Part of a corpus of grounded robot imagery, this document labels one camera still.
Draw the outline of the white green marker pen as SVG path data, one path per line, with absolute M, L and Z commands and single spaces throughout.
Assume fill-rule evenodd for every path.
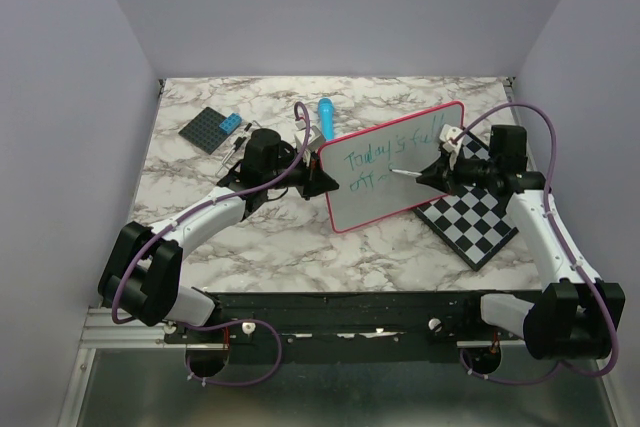
M 390 169 L 390 172 L 411 178 L 418 178 L 422 175 L 421 172 L 414 172 L 405 169 Z

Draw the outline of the pink framed whiteboard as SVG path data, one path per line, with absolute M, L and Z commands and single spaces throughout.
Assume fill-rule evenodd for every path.
M 440 156 L 442 128 L 460 127 L 463 120 L 464 105 L 455 101 L 325 143 L 319 149 L 320 165 L 339 184 L 326 194 L 334 232 L 443 197 L 443 192 L 395 171 L 420 172 L 430 166 Z

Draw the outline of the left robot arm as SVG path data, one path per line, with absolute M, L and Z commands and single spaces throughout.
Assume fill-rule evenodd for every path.
M 181 284 L 183 260 L 269 202 L 271 189 L 294 188 L 305 200 L 336 190 L 338 183 L 319 163 L 324 142 L 317 127 L 297 132 L 293 144 L 272 129 L 257 129 L 242 158 L 203 199 L 150 226 L 129 222 L 98 283 L 104 303 L 147 326 L 183 323 L 197 340 L 214 340 L 222 319 L 212 297 Z

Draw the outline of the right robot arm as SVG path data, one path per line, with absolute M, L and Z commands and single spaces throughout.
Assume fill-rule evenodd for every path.
M 604 359 L 619 354 L 617 327 L 625 295 L 602 280 L 582 256 L 555 208 L 546 177 L 527 168 L 524 128 L 495 125 L 489 157 L 467 159 L 462 130 L 446 125 L 439 158 L 417 175 L 417 183 L 459 195 L 467 187 L 488 191 L 523 235 L 538 271 L 542 293 L 535 302 L 508 294 L 486 294 L 464 309 L 460 326 L 480 339 L 501 327 L 523 339 L 538 359 Z

